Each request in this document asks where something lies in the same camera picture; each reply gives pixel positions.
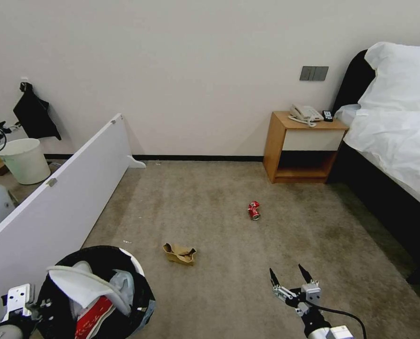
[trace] light switch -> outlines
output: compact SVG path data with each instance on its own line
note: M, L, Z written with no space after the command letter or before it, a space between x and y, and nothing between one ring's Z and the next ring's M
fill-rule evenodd
M301 77L299 78L301 81L308 81L311 79L311 76L313 77L313 74L315 73L315 70L313 69L315 67L312 66L303 66L303 69L301 71Z
M326 74L328 74L328 66L318 66L315 67L315 73L313 74L312 81L324 81L326 79Z

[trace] black trash bin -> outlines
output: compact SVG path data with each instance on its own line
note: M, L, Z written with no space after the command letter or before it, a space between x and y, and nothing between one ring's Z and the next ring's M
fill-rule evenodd
M101 324L95 339L124 339L144 327L155 308L155 298L136 258L125 250L113 246L94 246L72 253L57 265L73 266L87 261L93 274L109 282L115 269L130 272L134 280L132 310L125 316L115 309ZM43 319L38 329L45 339L74 339L76 320L70 310L70 299L47 275L38 300L51 300L52 317Z

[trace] black bed frame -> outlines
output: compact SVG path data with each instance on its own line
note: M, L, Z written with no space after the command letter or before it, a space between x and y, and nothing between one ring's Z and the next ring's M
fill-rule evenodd
M332 108L333 115L341 106L356 104L375 78L375 72L364 59L365 53L366 50L357 54L348 66ZM329 181L346 183L401 243L417 265L407 281L420 282L420 202L345 143Z

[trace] black cloth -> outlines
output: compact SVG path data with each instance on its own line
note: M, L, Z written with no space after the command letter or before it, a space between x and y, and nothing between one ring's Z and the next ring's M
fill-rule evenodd
M20 121L27 136L35 139L56 137L62 140L56 125L48 115L49 102L36 96L32 85L28 82L22 82L20 89L24 94L13 109L13 113Z

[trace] white panel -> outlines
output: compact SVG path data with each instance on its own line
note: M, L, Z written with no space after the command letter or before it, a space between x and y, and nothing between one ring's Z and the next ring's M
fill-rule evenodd
M295 130L285 133L283 151L336 151L343 130Z
M0 223L0 295L82 246L132 160L119 114Z

